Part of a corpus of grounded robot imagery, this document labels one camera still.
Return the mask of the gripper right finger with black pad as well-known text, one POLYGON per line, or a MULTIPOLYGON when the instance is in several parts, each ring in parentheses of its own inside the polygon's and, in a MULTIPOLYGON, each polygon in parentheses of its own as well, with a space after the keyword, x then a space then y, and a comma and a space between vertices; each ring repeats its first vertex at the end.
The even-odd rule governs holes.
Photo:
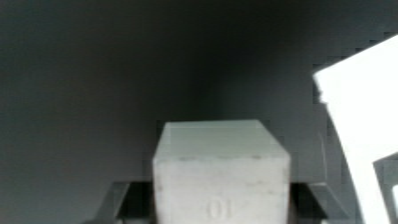
POLYGON ((297 182, 290 186, 288 224, 356 224, 324 182, 297 182))

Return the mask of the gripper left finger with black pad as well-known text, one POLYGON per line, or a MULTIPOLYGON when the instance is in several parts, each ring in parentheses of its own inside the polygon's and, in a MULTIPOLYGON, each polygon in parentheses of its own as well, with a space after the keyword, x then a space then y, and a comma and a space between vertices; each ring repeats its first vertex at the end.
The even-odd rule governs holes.
POLYGON ((88 224, 157 224, 153 183, 114 182, 88 224))

